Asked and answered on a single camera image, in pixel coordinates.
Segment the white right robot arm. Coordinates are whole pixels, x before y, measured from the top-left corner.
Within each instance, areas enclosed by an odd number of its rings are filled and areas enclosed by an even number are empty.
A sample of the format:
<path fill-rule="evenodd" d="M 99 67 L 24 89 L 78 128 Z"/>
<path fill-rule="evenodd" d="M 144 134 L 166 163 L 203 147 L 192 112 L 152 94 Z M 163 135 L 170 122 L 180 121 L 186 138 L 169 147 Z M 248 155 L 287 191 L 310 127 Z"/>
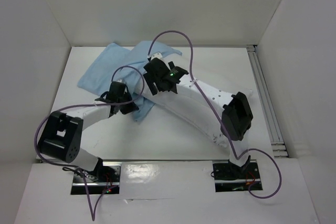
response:
<path fill-rule="evenodd" d="M 212 87 L 195 78 L 192 69 L 159 58 L 150 59 L 144 70 L 148 89 L 143 95 L 193 124 L 216 144 L 228 140 L 229 172 L 242 177 L 250 160 L 244 135 L 253 119 L 245 94 Z"/>

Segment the light blue pillowcase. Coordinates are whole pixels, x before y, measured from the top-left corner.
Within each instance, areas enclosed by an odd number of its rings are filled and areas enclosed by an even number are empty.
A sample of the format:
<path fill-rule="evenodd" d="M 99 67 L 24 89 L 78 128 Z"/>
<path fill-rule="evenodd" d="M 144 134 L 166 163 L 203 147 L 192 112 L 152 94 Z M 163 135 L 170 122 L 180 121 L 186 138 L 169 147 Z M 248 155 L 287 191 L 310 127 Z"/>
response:
<path fill-rule="evenodd" d="M 115 43 L 109 44 L 79 79 L 77 86 L 100 96 L 110 88 L 112 80 L 121 79 L 126 82 L 132 97 L 135 98 L 137 94 L 134 93 L 134 88 L 141 77 L 132 68 L 136 68 L 142 74 L 145 73 L 143 66 L 148 61 L 148 51 L 159 52 L 163 57 L 171 54 L 182 55 L 179 50 L 160 42 L 155 42 L 150 48 L 151 43 L 151 41 L 142 41 L 131 50 Z"/>

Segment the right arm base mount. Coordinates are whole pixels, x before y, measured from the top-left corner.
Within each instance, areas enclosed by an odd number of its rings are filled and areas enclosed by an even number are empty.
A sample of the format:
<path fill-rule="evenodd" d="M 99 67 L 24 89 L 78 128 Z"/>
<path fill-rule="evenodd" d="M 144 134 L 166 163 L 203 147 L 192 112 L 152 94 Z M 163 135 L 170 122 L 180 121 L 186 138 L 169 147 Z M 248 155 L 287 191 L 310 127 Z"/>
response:
<path fill-rule="evenodd" d="M 251 161 L 242 173 L 233 171 L 228 161 L 214 161 L 211 177 L 217 193 L 248 191 L 249 186 L 251 191 L 263 190 L 256 161 Z"/>

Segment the white pillow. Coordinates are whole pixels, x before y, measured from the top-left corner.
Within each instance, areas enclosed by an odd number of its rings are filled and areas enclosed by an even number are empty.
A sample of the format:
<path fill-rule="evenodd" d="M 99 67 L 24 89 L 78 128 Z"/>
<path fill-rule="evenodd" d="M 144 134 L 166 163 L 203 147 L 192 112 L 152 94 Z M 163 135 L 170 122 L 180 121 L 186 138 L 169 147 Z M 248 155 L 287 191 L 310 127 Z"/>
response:
<path fill-rule="evenodd" d="M 196 84 L 201 87 L 219 116 L 222 115 L 223 106 L 232 101 L 232 95 L 241 92 L 247 98 L 250 98 L 253 92 L 230 81 L 226 77 L 210 73 L 198 65 L 196 66 L 196 72 L 201 77 L 212 77 L 211 83 L 214 86 L 212 87 L 210 84 L 206 84 L 199 79 L 192 81 L 190 75 L 187 74 L 182 77 L 181 82 L 177 85 L 177 94 L 172 91 L 159 91 L 156 95 L 153 95 L 146 84 L 142 95 L 154 104 L 169 110 L 196 127 L 216 145 L 227 147 L 228 139 L 221 132 L 220 123 L 198 91 Z"/>

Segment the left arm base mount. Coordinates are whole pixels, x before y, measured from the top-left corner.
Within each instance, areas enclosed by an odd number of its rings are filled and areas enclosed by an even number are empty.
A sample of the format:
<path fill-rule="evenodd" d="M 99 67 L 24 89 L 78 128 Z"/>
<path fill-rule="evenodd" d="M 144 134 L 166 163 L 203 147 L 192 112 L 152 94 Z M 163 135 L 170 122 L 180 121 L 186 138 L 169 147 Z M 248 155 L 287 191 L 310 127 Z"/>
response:
<path fill-rule="evenodd" d="M 88 172 L 83 172 L 86 177 L 88 192 L 90 195 L 100 195 L 104 191 L 107 195 L 117 195 L 120 192 L 121 163 L 103 162 L 103 172 L 99 177 L 94 177 Z M 71 184 L 71 195 L 85 195 L 86 189 L 84 180 L 79 171 L 73 168 L 63 167 L 63 171 L 71 172 L 73 175 Z"/>

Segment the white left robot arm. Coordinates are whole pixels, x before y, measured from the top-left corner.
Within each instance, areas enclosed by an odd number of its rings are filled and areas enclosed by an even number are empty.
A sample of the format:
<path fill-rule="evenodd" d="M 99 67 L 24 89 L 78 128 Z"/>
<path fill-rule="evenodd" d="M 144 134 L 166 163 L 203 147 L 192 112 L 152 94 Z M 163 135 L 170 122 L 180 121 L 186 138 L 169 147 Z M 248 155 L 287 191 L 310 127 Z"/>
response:
<path fill-rule="evenodd" d="M 118 112 L 129 114 L 138 109 L 127 85 L 113 81 L 109 91 L 98 97 L 94 104 L 67 113 L 52 112 L 37 142 L 37 151 L 71 167 L 79 167 L 91 181 L 99 181 L 112 170 L 103 165 L 101 158 L 81 148 L 82 132 Z"/>

